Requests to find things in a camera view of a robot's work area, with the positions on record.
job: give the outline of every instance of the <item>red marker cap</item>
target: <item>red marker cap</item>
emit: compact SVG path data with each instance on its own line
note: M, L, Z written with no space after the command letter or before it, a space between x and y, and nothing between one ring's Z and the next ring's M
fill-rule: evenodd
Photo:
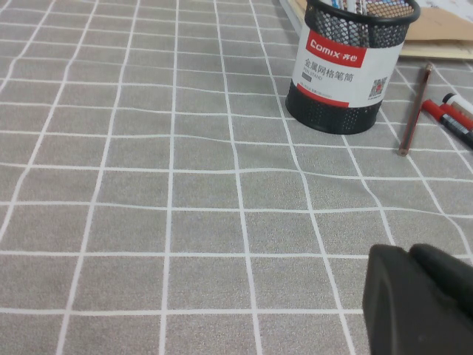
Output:
M436 121L440 122L440 118L445 115L443 111L434 101L425 100L422 104L422 109L425 109Z
M472 130L473 129L473 121L470 120L468 117L466 117L463 113L455 109L454 107L447 105L447 104L442 104L440 105L440 108L451 115L459 124L464 126L467 130Z

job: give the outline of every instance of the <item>red label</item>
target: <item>red label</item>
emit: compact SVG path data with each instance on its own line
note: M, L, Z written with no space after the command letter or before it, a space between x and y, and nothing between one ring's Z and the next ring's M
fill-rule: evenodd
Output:
M340 44L310 30L306 50L326 61L346 67L361 68L366 48Z
M329 98L324 98L323 96L314 94L313 92L307 90L304 88L301 84L297 84L297 88L299 89L300 92L302 92L304 95L309 96L310 98L313 98L314 100L323 102L324 104L329 104L332 106L338 106L338 107L348 107L347 102L343 101L337 101L337 100L330 100Z

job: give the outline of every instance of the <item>red marker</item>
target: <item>red marker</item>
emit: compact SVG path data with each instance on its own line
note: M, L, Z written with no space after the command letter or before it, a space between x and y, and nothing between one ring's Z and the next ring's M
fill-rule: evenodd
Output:
M467 130L473 129L473 121L466 117L463 113L448 104L441 104L440 108L451 115L459 124L464 126Z
M448 115L432 100L424 101L422 108L425 109L436 121L443 124L451 133L459 137L468 147L473 149L473 132L459 124L451 115Z

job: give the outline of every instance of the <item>pen holder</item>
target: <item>pen holder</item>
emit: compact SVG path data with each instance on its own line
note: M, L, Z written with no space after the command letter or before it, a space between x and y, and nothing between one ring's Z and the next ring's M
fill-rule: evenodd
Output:
M289 113L306 126L350 135L376 121L409 25L421 10L413 0L366 5L361 15L308 0L286 97Z

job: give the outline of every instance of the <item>metal mesh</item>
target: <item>metal mesh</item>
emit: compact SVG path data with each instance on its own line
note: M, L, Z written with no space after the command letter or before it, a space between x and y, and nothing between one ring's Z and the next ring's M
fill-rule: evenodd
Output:
M367 1L367 16L354 16L333 7L318 6L320 0L309 0L305 23L325 38L354 47L388 48L401 44L410 22L418 16L418 13L414 16L416 9L411 5L412 0ZM286 99L287 110L301 123L343 135L369 129L376 121L380 106L381 102L356 108L324 104L302 94L293 82Z
M367 4L367 15L372 23L359 23L327 12L314 4L307 4L305 23L317 33L335 42L366 48L387 48L401 44L406 38L409 24L382 24L376 18L403 18L415 9L405 1L372 0Z
M327 133L352 135L364 132L376 122L381 102L367 107L344 108L313 100L291 81L286 98L289 113L299 122Z

